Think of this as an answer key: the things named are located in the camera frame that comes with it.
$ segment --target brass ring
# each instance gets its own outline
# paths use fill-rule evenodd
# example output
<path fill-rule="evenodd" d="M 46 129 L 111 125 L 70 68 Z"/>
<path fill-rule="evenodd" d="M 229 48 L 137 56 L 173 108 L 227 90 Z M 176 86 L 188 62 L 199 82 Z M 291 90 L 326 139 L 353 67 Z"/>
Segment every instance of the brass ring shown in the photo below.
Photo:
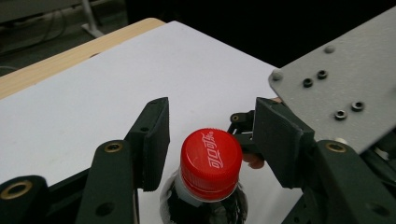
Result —
<path fill-rule="evenodd" d="M 336 143 L 328 143 L 326 144 L 326 148 L 333 152 L 346 152 L 347 149 Z"/>
<path fill-rule="evenodd" d="M 113 152 L 118 152 L 121 149 L 122 149 L 122 144 L 121 143 L 109 143 L 105 147 L 105 152 L 113 153 Z"/>
<path fill-rule="evenodd" d="M 4 200 L 11 200 L 21 197 L 23 194 L 27 193 L 32 188 L 32 186 L 33 184 L 29 180 L 22 180 L 20 182 L 11 184 L 1 192 L 0 198 Z M 16 187 L 23 187 L 23 189 L 18 190 L 16 192 L 11 192 Z"/>

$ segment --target gray metal plate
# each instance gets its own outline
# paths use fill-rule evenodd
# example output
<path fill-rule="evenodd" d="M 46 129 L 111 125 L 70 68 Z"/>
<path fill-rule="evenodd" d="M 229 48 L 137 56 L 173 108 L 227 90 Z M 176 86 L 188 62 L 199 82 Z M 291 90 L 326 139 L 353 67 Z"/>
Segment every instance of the gray metal plate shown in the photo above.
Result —
<path fill-rule="evenodd" d="M 318 79 L 320 70 L 327 78 Z M 343 138 L 362 152 L 396 126 L 396 7 L 275 70 L 269 82 L 317 141 Z M 354 112 L 353 102 L 364 109 Z M 338 110 L 346 119 L 334 118 Z"/>

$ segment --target red bottle cap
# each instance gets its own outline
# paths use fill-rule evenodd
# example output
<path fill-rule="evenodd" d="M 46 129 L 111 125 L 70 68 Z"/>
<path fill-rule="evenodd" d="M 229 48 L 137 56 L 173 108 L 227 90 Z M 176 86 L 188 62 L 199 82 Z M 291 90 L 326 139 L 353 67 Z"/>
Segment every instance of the red bottle cap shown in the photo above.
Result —
<path fill-rule="evenodd" d="M 229 196 L 238 182 L 242 149 L 229 133 L 201 129 L 190 134 L 181 149 L 183 182 L 196 197 L 216 201 Z"/>

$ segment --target bottle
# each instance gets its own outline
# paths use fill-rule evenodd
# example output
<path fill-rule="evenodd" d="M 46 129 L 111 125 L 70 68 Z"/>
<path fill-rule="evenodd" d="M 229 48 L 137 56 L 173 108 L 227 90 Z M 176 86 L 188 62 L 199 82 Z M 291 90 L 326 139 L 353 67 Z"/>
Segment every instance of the bottle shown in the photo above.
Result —
<path fill-rule="evenodd" d="M 201 129 L 183 143 L 180 166 L 163 187 L 164 224 L 241 224 L 248 204 L 238 182 L 242 149 L 229 133 Z"/>

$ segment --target white tabletop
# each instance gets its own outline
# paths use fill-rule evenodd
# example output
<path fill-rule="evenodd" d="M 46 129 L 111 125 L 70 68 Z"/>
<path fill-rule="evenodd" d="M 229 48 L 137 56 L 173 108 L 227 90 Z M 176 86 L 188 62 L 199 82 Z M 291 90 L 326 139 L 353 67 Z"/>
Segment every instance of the white tabletop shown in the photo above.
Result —
<path fill-rule="evenodd" d="M 273 66 L 178 22 L 169 22 L 0 101 L 0 182 L 42 175 L 53 185 L 91 166 L 96 148 L 123 139 L 148 101 L 167 96 L 171 143 L 163 181 L 140 192 L 141 223 L 161 223 L 159 194 L 178 167 L 184 138 L 226 130 L 256 97 L 275 97 Z M 247 223 L 280 223 L 301 195 L 282 189 L 269 166 L 243 164 Z"/>

